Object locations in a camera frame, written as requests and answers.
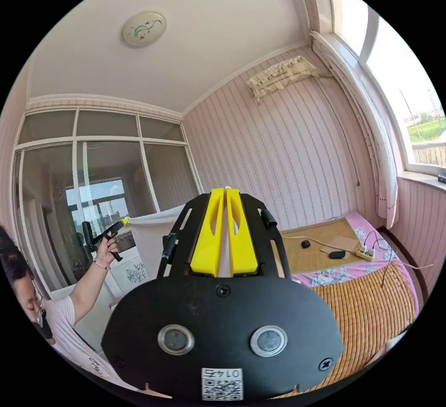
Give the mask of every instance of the dark hair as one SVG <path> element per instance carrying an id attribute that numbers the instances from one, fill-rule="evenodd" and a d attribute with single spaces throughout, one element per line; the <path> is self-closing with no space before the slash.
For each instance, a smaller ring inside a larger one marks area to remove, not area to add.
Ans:
<path id="1" fill-rule="evenodd" d="M 33 272 L 14 241 L 0 225 L 0 261 L 11 285 L 26 274 L 34 279 Z"/>

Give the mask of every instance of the window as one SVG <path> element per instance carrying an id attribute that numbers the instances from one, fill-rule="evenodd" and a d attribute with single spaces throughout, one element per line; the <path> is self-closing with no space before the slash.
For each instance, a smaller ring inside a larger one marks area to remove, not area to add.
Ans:
<path id="1" fill-rule="evenodd" d="M 81 110 L 77 136 L 138 136 L 136 117 L 109 111 Z"/>
<path id="2" fill-rule="evenodd" d="M 368 6 L 362 0 L 332 0 L 334 32 L 360 55 L 366 37 Z"/>
<path id="3" fill-rule="evenodd" d="M 414 52 L 381 17 L 367 66 L 392 107 L 408 162 L 446 167 L 446 119 L 437 93 Z"/>
<path id="4" fill-rule="evenodd" d="M 19 144 L 46 138 L 72 136 L 74 110 L 45 111 L 28 115 L 20 132 Z"/>
<path id="5" fill-rule="evenodd" d="M 170 139 L 172 141 L 184 141 L 178 124 L 169 123 L 153 118 L 139 118 L 141 134 L 143 138 Z"/>
<path id="6" fill-rule="evenodd" d="M 188 149 L 179 123 L 137 113 L 79 108 L 25 117 L 13 175 L 16 224 L 50 297 L 78 282 L 92 263 L 84 220 L 97 236 L 123 217 L 170 209 L 198 195 Z M 140 260 L 129 225 L 116 243 L 123 260 L 112 263 L 107 284 L 124 292 L 122 264 Z"/>

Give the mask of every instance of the green field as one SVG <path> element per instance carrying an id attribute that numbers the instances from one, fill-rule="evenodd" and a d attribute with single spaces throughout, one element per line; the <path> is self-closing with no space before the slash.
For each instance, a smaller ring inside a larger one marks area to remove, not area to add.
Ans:
<path id="1" fill-rule="evenodd" d="M 441 128 L 438 121 L 417 124 L 417 127 L 408 127 L 409 137 L 412 142 L 435 141 L 446 130 L 446 118 L 441 119 Z"/>

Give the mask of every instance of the balcony railing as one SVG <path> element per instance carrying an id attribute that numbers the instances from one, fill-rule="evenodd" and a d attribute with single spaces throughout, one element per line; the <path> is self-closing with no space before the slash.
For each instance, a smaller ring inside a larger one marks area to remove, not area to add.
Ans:
<path id="1" fill-rule="evenodd" d="M 417 142 L 412 149 L 416 163 L 446 167 L 446 141 Z"/>

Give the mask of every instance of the cable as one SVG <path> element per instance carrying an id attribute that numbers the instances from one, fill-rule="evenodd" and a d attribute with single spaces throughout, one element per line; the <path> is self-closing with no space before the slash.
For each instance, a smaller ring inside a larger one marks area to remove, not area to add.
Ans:
<path id="1" fill-rule="evenodd" d="M 299 235 L 297 237 L 282 237 L 283 239 L 289 239 L 289 240 L 293 240 L 293 239 L 307 239 L 307 240 L 313 240 L 316 243 L 319 243 L 320 245 L 324 245 L 324 246 L 328 246 L 329 248 L 333 248 L 333 249 L 341 249 L 343 251 L 346 252 L 351 252 L 352 254 L 355 253 L 355 251 L 351 251 L 350 249 L 345 249 L 345 248 L 339 248 L 338 246 L 333 246 L 333 245 L 329 245 L 328 243 L 324 243 L 322 241 L 316 240 L 316 239 L 312 239 L 311 237 L 307 237 L 306 235 Z"/>
<path id="2" fill-rule="evenodd" d="M 387 265 L 386 265 L 386 268 L 385 268 L 385 270 L 384 270 L 384 275 L 382 276 L 382 283 L 381 283 L 381 288 L 382 288 L 382 287 L 384 287 L 384 279 L 386 278 L 387 268 L 390 266 L 390 262 L 392 261 L 392 258 L 393 258 L 393 257 L 392 257 L 392 254 L 395 254 L 395 255 L 396 255 L 396 253 L 394 252 L 394 250 L 392 249 L 392 247 L 389 245 L 389 243 L 388 243 L 384 238 L 382 238 L 382 237 L 381 237 L 381 238 L 378 238 L 378 234 L 376 233 L 375 230 L 370 231 L 370 232 L 367 234 L 367 237 L 366 237 L 366 239 L 364 240 L 364 246 L 366 245 L 366 241 L 367 241 L 369 235 L 372 234 L 372 233 L 374 233 L 374 234 L 375 234 L 375 237 L 376 237 L 376 240 L 375 240 L 374 243 L 373 243 L 372 249 L 374 249 L 374 247 L 375 247 L 375 243 L 378 243 L 379 248 L 382 249 L 383 251 L 389 251 L 389 250 L 390 250 L 389 261 L 388 261 L 388 263 L 387 263 Z M 333 249 L 341 249 L 341 248 L 338 248 L 337 246 L 329 245 L 328 243 L 324 243 L 324 242 L 322 242 L 322 241 L 319 241 L 319 240 L 316 240 L 316 239 L 312 239 L 311 237 L 307 237 L 306 235 L 298 235 L 298 236 L 296 236 L 296 237 L 282 237 L 282 238 L 283 238 L 283 239 L 289 239 L 289 240 L 293 240 L 293 239 L 307 239 L 307 240 L 315 241 L 316 243 L 319 243 L 320 245 L 328 246 L 329 248 L 333 248 Z M 388 246 L 388 248 L 383 248 L 383 247 L 380 245 L 380 240 L 385 241 L 386 244 L 387 244 L 387 246 Z M 352 250 L 349 250 L 349 249 L 342 249 L 342 250 L 343 250 L 343 251 L 350 252 L 350 253 L 352 253 L 352 254 L 355 254 L 355 251 L 352 251 Z M 402 260 L 400 260 L 400 262 L 401 262 L 404 266 L 409 266 L 410 268 L 413 268 L 413 269 L 424 269 L 424 268 L 429 268 L 430 266 L 434 266 L 435 264 L 437 264 L 439 261 L 440 261 L 440 260 L 437 260 L 436 262 L 431 263 L 430 265 L 417 267 L 417 266 L 412 266 L 412 265 L 410 265 L 409 263 L 404 263 Z"/>
<path id="3" fill-rule="evenodd" d="M 357 181 L 356 181 L 356 185 L 357 185 L 357 186 L 360 186 L 361 183 L 360 183 L 360 181 L 359 181 L 358 171 L 356 170 L 356 163 L 354 162 L 353 154 L 352 154 L 352 151 L 351 151 L 350 146 L 349 146 L 349 144 L 348 144 L 347 136 L 346 136 L 346 134 L 345 134 L 344 128 L 342 127 L 342 124 L 341 124 L 341 122 L 339 121 L 338 115 L 337 115 L 336 112 L 334 111 L 334 108 L 333 108 L 333 106 L 331 105 L 331 102 L 330 102 L 329 99 L 327 98 L 327 95 L 325 94 L 324 90 L 323 90 L 322 87 L 320 86 L 319 82 L 317 82 L 316 78 L 313 78 L 313 79 L 315 80 L 317 86 L 319 87 L 319 90 L 320 90 L 321 93 L 324 95 L 326 101 L 328 102 L 329 106 L 331 107 L 331 110 L 332 110 L 334 116 L 336 117 L 336 120 L 338 121 L 339 127 L 341 128 L 342 133 L 344 134 L 344 138 L 345 138 L 345 142 L 346 142 L 346 144 L 347 144 L 348 152 L 349 152 L 350 156 L 352 157 L 352 163 L 353 163 L 354 172 L 355 172 L 355 174 L 356 174 L 356 180 L 357 180 Z"/>

